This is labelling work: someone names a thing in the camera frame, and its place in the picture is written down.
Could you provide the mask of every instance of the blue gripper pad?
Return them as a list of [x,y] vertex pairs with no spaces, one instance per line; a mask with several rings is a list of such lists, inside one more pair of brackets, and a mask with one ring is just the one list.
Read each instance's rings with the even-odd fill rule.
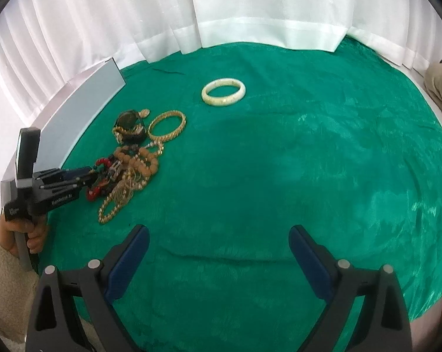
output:
[[[328,250],[316,244],[302,226],[294,226],[290,230],[290,249],[302,269],[315,296],[329,303],[335,295],[335,278],[330,269],[334,259]],[[329,269],[320,260],[317,253],[322,252],[327,259]]]
[[149,230],[142,226],[108,276],[104,296],[110,304],[120,299],[133,279],[149,247]]

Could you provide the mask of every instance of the screw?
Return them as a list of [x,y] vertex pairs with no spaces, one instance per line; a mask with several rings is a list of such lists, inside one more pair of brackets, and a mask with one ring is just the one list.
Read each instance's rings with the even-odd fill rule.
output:
[[53,274],[54,272],[55,272],[55,266],[53,265],[47,266],[44,270],[44,273],[47,275]]
[[340,268],[349,268],[351,266],[351,263],[349,263],[347,260],[339,260],[338,261],[338,267]]
[[98,268],[101,265],[101,261],[99,260],[90,260],[87,266],[89,268]]
[[394,272],[394,268],[390,265],[384,265],[382,268],[387,274],[392,274]]

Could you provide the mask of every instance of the gold chain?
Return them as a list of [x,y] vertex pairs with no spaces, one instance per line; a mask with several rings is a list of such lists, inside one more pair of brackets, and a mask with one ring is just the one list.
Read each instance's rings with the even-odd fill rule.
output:
[[[158,124],[160,121],[163,121],[164,119],[167,119],[170,116],[178,116],[179,118],[182,119],[182,122],[180,123],[179,127],[177,127],[174,131],[166,134],[166,135],[161,135],[161,136],[155,136],[151,133],[152,129],[154,128],[154,126],[156,124]],[[154,141],[158,141],[158,142],[168,142],[172,139],[175,139],[177,136],[180,135],[180,133],[183,131],[183,129],[185,128],[185,125],[187,124],[187,119],[185,118],[185,115],[183,112],[177,111],[177,110],[172,110],[172,111],[167,111],[164,112],[163,114],[156,116],[156,118],[151,122],[151,124],[148,127],[148,137],[151,140]]]
[[[158,147],[155,155],[161,156],[164,152],[164,144],[161,142],[153,141],[150,142],[145,148]],[[121,181],[115,186],[115,188],[110,192],[110,194],[105,198],[102,206],[99,208],[98,221],[102,225],[106,224],[112,220],[117,213],[125,205],[129,203],[133,197],[133,192],[135,190],[143,190],[149,182],[150,177],[144,178],[140,172],[136,171],[134,168],[129,167],[124,171]],[[104,214],[107,206],[112,202],[115,202],[115,206],[112,208],[110,213]]]

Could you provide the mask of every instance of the bangle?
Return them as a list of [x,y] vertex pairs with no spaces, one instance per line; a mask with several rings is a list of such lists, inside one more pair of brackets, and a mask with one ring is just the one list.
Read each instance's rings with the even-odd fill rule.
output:
[[[172,131],[168,134],[165,134],[165,135],[161,135],[161,136],[153,135],[151,133],[151,131],[153,130],[154,126],[156,124],[158,124],[160,121],[163,121],[164,119],[169,118],[170,116],[178,116],[180,119],[182,119],[182,122],[180,123],[179,127],[177,127],[174,131]],[[156,118],[149,125],[148,131],[147,131],[148,137],[152,141],[155,141],[155,142],[160,142],[160,143],[168,142],[169,140],[175,139],[177,136],[180,135],[180,133],[185,128],[186,123],[187,123],[187,119],[185,118],[185,115],[183,112],[180,112],[177,110],[164,112],[163,114],[156,116]]]
[[[220,86],[236,86],[239,90],[232,95],[228,95],[226,97],[212,97],[208,95],[208,93]],[[245,85],[239,81],[238,79],[232,78],[222,78],[217,79],[216,81],[208,83],[203,90],[201,91],[201,98],[206,104],[211,106],[229,106],[230,104],[234,104],[238,102],[245,96]]]

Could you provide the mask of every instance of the white jade bangle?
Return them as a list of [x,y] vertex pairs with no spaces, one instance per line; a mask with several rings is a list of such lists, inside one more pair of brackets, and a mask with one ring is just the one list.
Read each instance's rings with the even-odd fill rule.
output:
[[[228,95],[226,97],[212,97],[208,95],[208,93],[220,86],[236,86],[239,90],[232,95]],[[201,98],[206,104],[211,106],[229,106],[235,102],[238,102],[245,96],[245,85],[238,81],[237,79],[232,78],[222,78],[217,79],[216,81],[208,83],[203,90],[201,91]]]

